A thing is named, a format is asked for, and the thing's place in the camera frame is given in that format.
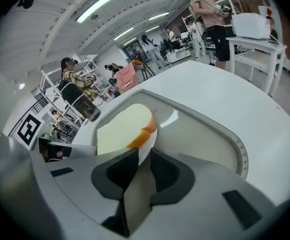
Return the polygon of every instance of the plaid shirt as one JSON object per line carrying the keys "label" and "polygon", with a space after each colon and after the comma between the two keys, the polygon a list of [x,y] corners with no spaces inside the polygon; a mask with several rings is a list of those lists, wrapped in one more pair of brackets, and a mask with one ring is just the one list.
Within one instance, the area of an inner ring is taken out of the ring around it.
{"label": "plaid shirt", "polygon": [[97,98],[98,91],[90,88],[90,86],[92,85],[92,81],[90,79],[83,79],[80,76],[76,75],[73,71],[65,72],[63,74],[63,79],[76,85],[84,93],[86,98],[88,98],[91,102],[93,102]]}
{"label": "plaid shirt", "polygon": [[63,116],[58,111],[56,111],[56,121],[62,121],[63,119]]}

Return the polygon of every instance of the white side table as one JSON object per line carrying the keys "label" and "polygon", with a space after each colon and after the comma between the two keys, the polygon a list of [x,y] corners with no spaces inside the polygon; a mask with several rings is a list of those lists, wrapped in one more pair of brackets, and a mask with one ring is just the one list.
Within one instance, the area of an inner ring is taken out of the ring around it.
{"label": "white side table", "polygon": [[[267,74],[266,84],[263,91],[268,94],[271,84],[273,82],[276,65],[279,64],[277,79],[274,83],[274,87],[270,93],[272,97],[278,87],[281,73],[283,70],[286,45],[280,45],[278,43],[270,42],[269,40],[255,40],[243,37],[228,37],[230,47],[230,71],[235,73],[235,61],[239,61],[248,64],[252,67],[251,74],[249,76],[249,81],[251,81],[253,76],[254,68],[259,69]],[[253,49],[252,51],[243,52],[240,54],[235,54],[234,45],[243,46]]]}
{"label": "white side table", "polygon": [[190,56],[191,53],[188,48],[181,48],[178,51],[174,51],[166,55],[169,63],[174,63]]}

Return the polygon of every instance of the ceiling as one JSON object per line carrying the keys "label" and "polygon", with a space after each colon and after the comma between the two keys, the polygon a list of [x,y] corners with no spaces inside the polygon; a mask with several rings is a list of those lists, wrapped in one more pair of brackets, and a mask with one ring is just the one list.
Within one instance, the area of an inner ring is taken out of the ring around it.
{"label": "ceiling", "polygon": [[[189,0],[111,0],[84,23],[76,19],[97,0],[34,0],[31,8],[13,6],[0,19],[0,70],[15,83],[19,79],[59,67],[74,52],[101,54],[113,44],[123,45],[157,25],[164,27]],[[150,17],[170,12],[149,21]],[[113,39],[127,29],[134,30]]]}

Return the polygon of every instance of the orange bread crust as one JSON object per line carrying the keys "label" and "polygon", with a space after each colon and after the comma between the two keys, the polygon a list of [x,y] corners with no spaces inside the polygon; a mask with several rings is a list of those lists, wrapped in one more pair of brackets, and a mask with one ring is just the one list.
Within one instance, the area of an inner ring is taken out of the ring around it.
{"label": "orange bread crust", "polygon": [[155,132],[157,129],[157,121],[153,113],[151,113],[152,117],[149,121],[148,125],[141,129],[140,134],[134,139],[130,144],[126,146],[126,148],[140,148],[145,144],[145,142],[149,139],[150,134]]}

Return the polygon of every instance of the white pants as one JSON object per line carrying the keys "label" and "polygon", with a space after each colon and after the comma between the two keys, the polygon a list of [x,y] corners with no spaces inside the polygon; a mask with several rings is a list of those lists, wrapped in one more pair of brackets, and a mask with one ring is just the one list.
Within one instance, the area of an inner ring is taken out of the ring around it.
{"label": "white pants", "polygon": [[205,54],[206,47],[205,47],[205,43],[204,43],[203,39],[201,38],[201,36],[199,36],[198,39],[193,39],[193,41],[194,41],[194,46],[195,46],[196,57],[199,57],[200,46],[202,48],[202,54]]}
{"label": "white pants", "polygon": [[152,59],[156,64],[158,64],[159,67],[164,67],[165,61],[156,49],[149,50],[148,57]]}

